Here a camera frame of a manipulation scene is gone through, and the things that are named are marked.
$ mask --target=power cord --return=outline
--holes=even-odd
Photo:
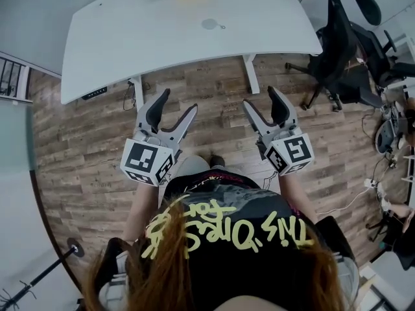
[[[275,171],[275,172],[272,173],[272,175],[269,178],[265,178],[264,183],[262,185],[262,189],[270,190],[271,182],[277,175],[278,175],[278,173]],[[266,179],[268,180],[267,181],[268,184],[267,184],[267,187],[265,188],[265,180]]]
[[[382,159],[380,159],[380,160],[376,163],[376,165],[375,165],[375,169],[373,170],[372,181],[375,179],[375,173],[376,173],[376,168],[377,168],[378,164],[379,164],[382,160],[384,160],[384,159],[386,159],[386,154],[382,157]]]
[[[131,109],[135,108],[136,106],[136,92],[134,92],[134,94],[132,95],[132,107],[125,109],[125,98],[127,97],[128,92],[130,91],[130,88],[132,87],[132,83],[128,82],[128,89],[125,91],[124,93],[124,100],[123,100],[123,110],[124,111],[130,111]]]
[[[339,208],[339,209],[332,209],[332,210],[330,210],[330,211],[327,211],[327,212],[321,212],[321,213],[316,213],[317,215],[323,215],[323,214],[329,214],[329,213],[332,213],[332,212],[334,212],[334,211],[337,211],[337,210],[339,210],[339,211],[341,211],[341,210],[345,210],[345,209],[347,209],[347,208],[349,208],[353,203],[354,203],[354,201],[360,196],[360,195],[362,195],[362,194],[364,194],[365,192],[368,192],[369,191],[369,189],[370,188],[367,188],[367,189],[365,189],[365,190],[363,190],[362,192],[360,192],[360,193],[358,193],[357,195],[356,195],[356,197],[354,197],[354,199],[350,202],[350,204],[349,205],[347,205],[346,207],[341,207],[341,208]]]
[[[363,115],[363,117],[362,117],[362,131],[363,131],[363,133],[371,140],[371,141],[373,141],[374,142],[374,140],[372,139],[372,137],[370,137],[365,131],[364,131],[364,126],[363,126],[363,122],[364,122],[364,120],[365,120],[365,118],[367,118],[367,117],[373,117],[374,115],[375,115],[375,112],[376,112],[376,108],[374,108],[373,107],[373,112],[372,112],[372,114],[365,114],[365,115]]]

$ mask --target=shoe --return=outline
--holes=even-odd
[[[390,211],[390,202],[388,200],[382,198],[381,207],[382,207],[383,212]]]
[[[210,158],[209,165],[210,165],[210,168],[212,168],[214,166],[223,166],[223,167],[225,167],[225,160],[222,157],[220,157],[219,155],[213,155]]]

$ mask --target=cable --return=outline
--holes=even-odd
[[[382,157],[382,159],[380,159],[380,160],[376,163],[376,165],[375,165],[375,169],[373,170],[372,181],[375,179],[376,168],[377,168],[378,164],[379,164],[379,163],[380,163],[383,159],[386,159],[386,154]]]
[[[271,182],[272,182],[272,180],[277,176],[277,172],[275,171],[275,172],[273,172],[272,173],[272,175],[269,177],[269,178],[265,178],[264,179],[264,183],[263,183],[263,185],[262,185],[262,189],[266,189],[266,190],[270,190],[270,186],[271,186]],[[268,185],[267,185],[267,187],[265,188],[265,180],[268,180]]]
[[[382,176],[379,178],[379,182],[378,182],[378,183],[380,183],[380,182],[382,181],[383,177],[384,177],[384,176],[385,176],[385,174],[386,174],[386,171],[387,171],[389,168],[390,168],[389,166],[387,166],[387,167],[385,168],[385,170],[383,171]]]
[[[373,117],[374,116],[374,114],[375,114],[375,112],[376,112],[376,108],[374,108],[373,107],[373,112],[372,112],[372,114],[365,114],[365,115],[363,115],[363,117],[362,117],[362,131],[363,131],[363,133],[371,140],[371,141],[373,141],[373,139],[364,131],[364,127],[363,127],[363,122],[364,122],[364,120],[365,120],[365,118],[366,117]]]
[[[129,84],[128,89],[124,93],[124,99],[123,99],[123,110],[124,111],[130,111],[131,109],[133,109],[136,106],[136,92],[134,92],[134,94],[132,95],[132,100],[133,100],[132,107],[128,108],[128,109],[125,109],[125,98],[127,96],[127,93],[130,91],[130,88],[131,88],[131,85]]]
[[[358,193],[357,195],[356,195],[356,197],[354,197],[354,199],[350,202],[350,204],[349,205],[347,205],[346,207],[342,207],[342,208],[340,208],[340,209],[332,209],[332,210],[330,210],[330,211],[327,211],[327,212],[321,212],[321,213],[316,213],[317,215],[322,215],[322,214],[329,214],[329,213],[332,213],[332,212],[334,212],[334,211],[337,211],[337,210],[339,210],[339,211],[341,211],[341,210],[345,210],[345,209],[347,209],[348,207],[350,207],[350,205],[352,205],[353,204],[353,202],[360,196],[360,195],[362,195],[362,194],[364,194],[365,192],[367,192],[368,190],[369,190],[370,188],[367,188],[367,189],[365,189],[365,190],[363,190],[362,192],[360,192],[360,193]]]

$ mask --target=black pole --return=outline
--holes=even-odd
[[[46,270],[41,272],[37,277],[35,277],[29,284],[27,284],[20,292],[18,292],[15,296],[11,297],[9,300],[6,301],[6,303],[0,308],[0,311],[5,311],[8,308],[10,308],[12,305],[15,305],[20,299],[27,294],[27,292],[36,286],[36,284],[39,283],[46,275],[48,275],[50,272],[54,270],[57,265],[60,265],[62,261],[64,261],[66,258],[68,258],[70,255],[72,255],[74,252],[78,252],[78,248],[76,246],[72,246],[71,249],[69,249],[61,259],[58,259],[56,262],[54,262],[52,265],[50,265]]]

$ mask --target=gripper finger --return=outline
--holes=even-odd
[[[273,86],[268,86],[272,101],[271,117],[274,123],[283,127],[285,123],[297,124],[297,112],[287,97]]]
[[[166,143],[180,143],[180,141],[186,136],[187,130],[189,129],[191,123],[195,119],[197,109],[197,104],[194,104],[193,106],[189,107],[172,128],[160,129],[160,131],[158,132],[158,137],[163,139]]]
[[[260,136],[268,135],[279,129],[279,125],[268,123],[258,109],[247,99],[243,100],[243,109],[254,131]]]
[[[158,133],[158,125],[163,114],[163,107],[169,99],[170,89],[164,90],[150,98],[137,113],[137,127]]]

